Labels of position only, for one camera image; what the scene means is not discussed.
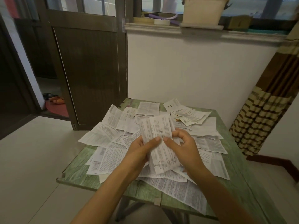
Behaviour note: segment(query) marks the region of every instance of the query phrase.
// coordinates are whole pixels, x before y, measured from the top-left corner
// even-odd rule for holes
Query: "windowsill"
[[[126,31],[148,32],[148,33],[162,33],[172,35],[204,35],[213,33],[219,38],[249,40],[249,41],[264,41],[271,43],[281,43],[286,38],[286,35],[281,34],[265,34],[265,33],[251,33],[239,31],[200,29],[200,28],[183,28],[178,26],[161,26],[139,23],[125,23]]]

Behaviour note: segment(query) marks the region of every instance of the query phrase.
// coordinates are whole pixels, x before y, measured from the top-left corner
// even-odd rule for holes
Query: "bucket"
[[[183,23],[218,25],[229,0],[185,0]]]

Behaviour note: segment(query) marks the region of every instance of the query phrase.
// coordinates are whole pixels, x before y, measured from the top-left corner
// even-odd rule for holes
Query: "patterned curtain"
[[[299,88],[299,22],[264,70],[230,127],[244,155],[257,154]]]

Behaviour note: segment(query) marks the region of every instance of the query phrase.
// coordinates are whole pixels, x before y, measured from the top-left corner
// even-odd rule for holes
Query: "red mat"
[[[46,108],[54,114],[58,114],[61,116],[65,116],[65,117],[69,117],[68,111],[66,109],[66,105],[62,104],[62,105],[56,105],[53,102],[50,101],[45,101],[46,103]]]

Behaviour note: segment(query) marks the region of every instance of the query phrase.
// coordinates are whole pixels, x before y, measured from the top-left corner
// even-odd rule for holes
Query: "wall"
[[[32,86],[33,92],[34,92],[34,94],[37,98],[39,106],[40,106],[41,109],[43,109],[44,105],[45,105],[43,95],[42,95],[42,93],[39,89],[39,86],[37,84],[37,81],[35,79],[32,67],[30,65],[30,62],[29,62],[28,57],[26,55],[26,52],[24,50],[23,44],[22,44],[21,39],[19,37],[19,34],[18,34],[17,28],[15,26],[15,23],[13,21],[13,18],[10,17],[10,14],[7,10],[7,7],[6,7],[6,4],[5,4],[4,0],[0,0],[0,12],[1,12],[1,15],[2,15],[2,18],[3,18],[3,21],[6,25],[6,28],[8,30],[8,33],[11,37],[11,40],[13,41],[15,49],[18,52],[18,56],[19,56],[19,58],[21,60],[21,63],[24,67],[24,70],[27,74],[27,77],[28,77],[29,82]]]
[[[129,97],[216,109],[229,128],[278,46],[129,31]]]
[[[289,159],[299,169],[299,96],[275,126],[260,155]]]

